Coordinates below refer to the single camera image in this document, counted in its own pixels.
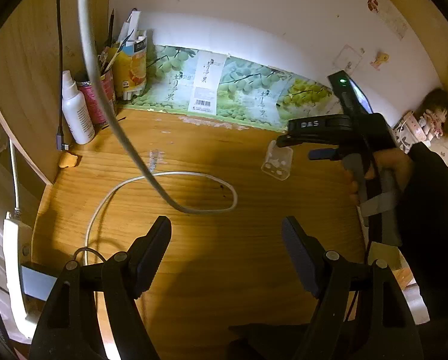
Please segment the black sleeve forearm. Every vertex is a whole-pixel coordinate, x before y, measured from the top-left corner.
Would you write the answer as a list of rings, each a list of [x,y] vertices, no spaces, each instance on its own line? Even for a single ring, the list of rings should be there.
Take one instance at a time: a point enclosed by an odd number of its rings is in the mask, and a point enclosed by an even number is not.
[[[426,359],[448,359],[448,166],[419,143],[397,206],[403,253],[419,287],[429,321],[419,326]]]

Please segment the person's right hand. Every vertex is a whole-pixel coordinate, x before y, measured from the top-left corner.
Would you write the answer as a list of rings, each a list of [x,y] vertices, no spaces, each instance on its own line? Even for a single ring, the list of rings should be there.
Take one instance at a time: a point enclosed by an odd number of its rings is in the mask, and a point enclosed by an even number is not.
[[[379,172],[386,170],[393,173],[398,190],[403,192],[414,170],[411,158],[400,149],[392,149],[375,152],[374,159]],[[344,177],[349,183],[351,202],[359,206],[358,182],[354,179],[353,173],[348,170],[344,171]]]

